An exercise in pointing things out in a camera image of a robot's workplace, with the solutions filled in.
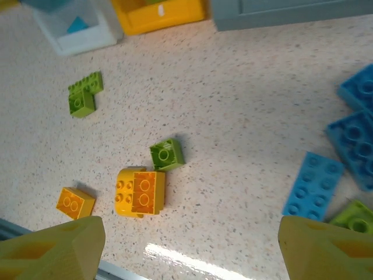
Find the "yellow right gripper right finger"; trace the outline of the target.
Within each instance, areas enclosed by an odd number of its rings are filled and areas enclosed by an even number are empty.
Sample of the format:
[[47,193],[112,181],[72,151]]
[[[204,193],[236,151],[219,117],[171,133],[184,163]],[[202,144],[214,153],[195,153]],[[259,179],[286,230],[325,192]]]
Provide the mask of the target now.
[[280,221],[290,280],[373,280],[373,236],[298,216]]

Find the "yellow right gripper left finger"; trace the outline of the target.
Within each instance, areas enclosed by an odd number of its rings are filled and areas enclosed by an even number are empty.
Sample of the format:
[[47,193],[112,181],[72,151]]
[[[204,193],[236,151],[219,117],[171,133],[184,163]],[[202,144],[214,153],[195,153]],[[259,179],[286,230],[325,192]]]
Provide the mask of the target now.
[[94,280],[104,245],[99,216],[0,241],[0,280]]

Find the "yellow two-by-two lego brick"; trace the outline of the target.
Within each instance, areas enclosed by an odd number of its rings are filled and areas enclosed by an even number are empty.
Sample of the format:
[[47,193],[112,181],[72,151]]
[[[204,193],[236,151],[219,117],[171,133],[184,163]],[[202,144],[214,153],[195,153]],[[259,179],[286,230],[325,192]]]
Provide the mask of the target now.
[[96,199],[73,187],[63,187],[56,209],[73,220],[91,215]]

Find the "blue two-by-four lego plate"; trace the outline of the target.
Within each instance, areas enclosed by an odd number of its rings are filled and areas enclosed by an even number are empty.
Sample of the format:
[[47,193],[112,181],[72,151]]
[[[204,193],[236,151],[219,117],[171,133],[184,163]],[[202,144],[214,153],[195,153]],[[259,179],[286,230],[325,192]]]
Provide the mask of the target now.
[[307,152],[282,214],[323,221],[343,172],[341,162]]

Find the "blue lego brick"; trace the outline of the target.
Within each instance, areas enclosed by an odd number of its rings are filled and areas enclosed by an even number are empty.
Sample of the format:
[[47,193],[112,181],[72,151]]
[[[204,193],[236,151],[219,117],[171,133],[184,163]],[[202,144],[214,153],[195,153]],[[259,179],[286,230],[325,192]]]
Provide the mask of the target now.
[[330,123],[326,134],[362,191],[373,191],[373,120],[364,110]]
[[80,17],[77,16],[67,29],[68,34],[76,33],[88,29],[89,25]]
[[66,5],[69,1],[70,0],[19,0],[22,5],[27,5],[43,12],[53,12]]
[[373,116],[373,64],[345,80],[337,95],[354,111],[364,110]]

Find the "green two-by-two lego brick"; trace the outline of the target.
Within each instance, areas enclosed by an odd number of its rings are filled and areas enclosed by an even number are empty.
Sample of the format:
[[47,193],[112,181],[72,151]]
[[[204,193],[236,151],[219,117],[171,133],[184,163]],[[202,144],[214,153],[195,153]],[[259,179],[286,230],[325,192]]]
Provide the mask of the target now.
[[84,118],[96,110],[94,96],[87,90],[80,90],[69,96],[69,112],[76,118]]
[[185,164],[180,142],[175,138],[152,145],[150,154],[157,172],[167,172]]

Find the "gray plastic bin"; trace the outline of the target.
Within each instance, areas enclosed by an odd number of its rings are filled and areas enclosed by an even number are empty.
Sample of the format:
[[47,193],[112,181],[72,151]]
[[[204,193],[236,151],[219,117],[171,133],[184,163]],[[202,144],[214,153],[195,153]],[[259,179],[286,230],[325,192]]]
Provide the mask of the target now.
[[373,14],[373,0],[210,0],[218,31]]

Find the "white plastic bin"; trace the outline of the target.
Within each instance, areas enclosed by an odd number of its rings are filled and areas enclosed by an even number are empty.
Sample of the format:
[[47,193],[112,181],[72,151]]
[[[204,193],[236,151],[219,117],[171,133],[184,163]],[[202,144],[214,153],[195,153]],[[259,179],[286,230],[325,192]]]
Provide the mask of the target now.
[[[75,55],[115,45],[124,36],[110,0],[70,0],[53,12],[31,9],[41,31],[59,55]],[[68,34],[67,29],[77,16],[89,28]]]

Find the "yellow plastic bin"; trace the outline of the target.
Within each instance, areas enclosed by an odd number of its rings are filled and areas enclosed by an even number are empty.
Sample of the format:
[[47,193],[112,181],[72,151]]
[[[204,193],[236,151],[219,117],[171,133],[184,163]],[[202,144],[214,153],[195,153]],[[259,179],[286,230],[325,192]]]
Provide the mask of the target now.
[[207,0],[111,0],[128,36],[198,22],[206,18]]

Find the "aluminium front frame rail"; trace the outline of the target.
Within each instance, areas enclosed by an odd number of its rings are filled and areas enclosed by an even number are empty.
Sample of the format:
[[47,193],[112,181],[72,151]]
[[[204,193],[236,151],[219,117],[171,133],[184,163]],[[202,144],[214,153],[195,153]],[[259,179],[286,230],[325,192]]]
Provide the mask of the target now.
[[[30,233],[24,227],[0,218],[0,241],[16,238]],[[149,280],[143,276],[118,267],[110,262],[101,260],[94,280]]]

